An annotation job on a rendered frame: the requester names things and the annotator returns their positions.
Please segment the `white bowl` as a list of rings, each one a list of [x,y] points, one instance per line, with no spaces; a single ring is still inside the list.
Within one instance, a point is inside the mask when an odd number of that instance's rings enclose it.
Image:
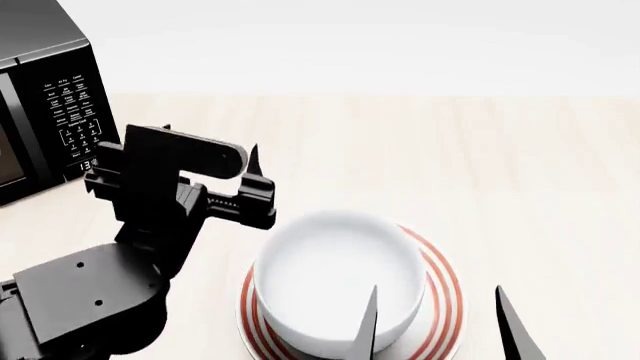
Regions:
[[[418,246],[397,224],[345,210],[277,224],[253,277],[258,308],[276,335],[325,359],[344,359],[372,295],[374,350],[389,347],[415,320],[427,287]]]

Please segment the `black microwave oven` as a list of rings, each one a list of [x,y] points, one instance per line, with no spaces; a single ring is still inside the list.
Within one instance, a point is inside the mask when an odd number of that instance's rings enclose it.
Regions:
[[[119,143],[90,41],[57,0],[0,0],[0,206],[84,176]]]

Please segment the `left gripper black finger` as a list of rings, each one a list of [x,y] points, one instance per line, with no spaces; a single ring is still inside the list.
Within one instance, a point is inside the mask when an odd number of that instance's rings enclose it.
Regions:
[[[101,200],[114,200],[121,188],[123,146],[102,141],[98,143],[95,155],[91,168],[84,177],[86,191],[93,192]]]
[[[246,172],[238,190],[240,224],[261,230],[271,229],[276,221],[275,182],[263,176],[259,148],[251,149]]]

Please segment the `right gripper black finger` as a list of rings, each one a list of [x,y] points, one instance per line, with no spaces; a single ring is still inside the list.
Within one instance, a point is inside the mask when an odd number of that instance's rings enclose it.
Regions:
[[[374,286],[357,335],[348,351],[348,360],[372,360],[378,317],[378,287]]]
[[[497,285],[494,293],[505,360],[547,360],[525,329],[503,287]]]

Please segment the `red striped white plate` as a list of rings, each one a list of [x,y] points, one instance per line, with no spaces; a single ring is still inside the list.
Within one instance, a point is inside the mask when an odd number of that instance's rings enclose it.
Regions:
[[[468,305],[460,279],[439,249],[408,227],[401,227],[423,257],[427,274],[419,311],[403,335],[375,353],[373,360],[453,360],[464,338]],[[287,344],[266,322],[257,302],[253,270],[245,275],[236,301],[236,323],[253,360],[328,360]]]

